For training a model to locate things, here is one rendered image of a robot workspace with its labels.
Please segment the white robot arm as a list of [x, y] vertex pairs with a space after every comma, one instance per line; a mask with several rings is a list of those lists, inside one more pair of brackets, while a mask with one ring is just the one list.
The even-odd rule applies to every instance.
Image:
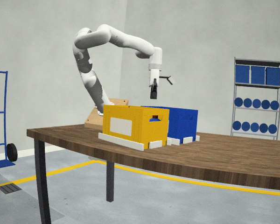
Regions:
[[100, 25], [95, 32], [91, 32], [89, 28], [79, 30], [73, 40], [73, 54], [83, 84], [96, 104], [94, 108], [97, 108], [100, 116], [103, 116], [104, 105], [114, 105], [114, 103], [109, 101], [93, 69], [87, 49], [107, 42], [121, 48], [135, 49], [138, 58], [149, 59], [148, 69], [161, 70], [162, 66], [162, 49], [153, 47], [152, 44], [139, 37], [127, 35], [106, 24]]

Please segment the blue divided crate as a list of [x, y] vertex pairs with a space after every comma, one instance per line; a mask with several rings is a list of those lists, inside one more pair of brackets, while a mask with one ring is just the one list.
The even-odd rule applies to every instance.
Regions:
[[193, 137], [192, 141], [196, 140], [198, 110], [162, 106], [148, 107], [169, 109], [167, 137], [180, 139], [180, 144], [183, 143], [183, 138]]

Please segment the yellow plastic crate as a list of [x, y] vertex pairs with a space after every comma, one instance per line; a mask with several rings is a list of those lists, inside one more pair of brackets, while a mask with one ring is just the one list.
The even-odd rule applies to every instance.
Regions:
[[[149, 122], [153, 115], [161, 121]], [[167, 145], [169, 109], [110, 105], [103, 116], [103, 134], [144, 144], [162, 140]]]

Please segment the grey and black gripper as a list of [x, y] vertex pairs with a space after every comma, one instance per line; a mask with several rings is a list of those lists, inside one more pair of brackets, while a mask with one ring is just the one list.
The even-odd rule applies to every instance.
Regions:
[[150, 70], [149, 87], [151, 87], [150, 99], [157, 99], [157, 87], [159, 85], [159, 73], [160, 69], [148, 69]]

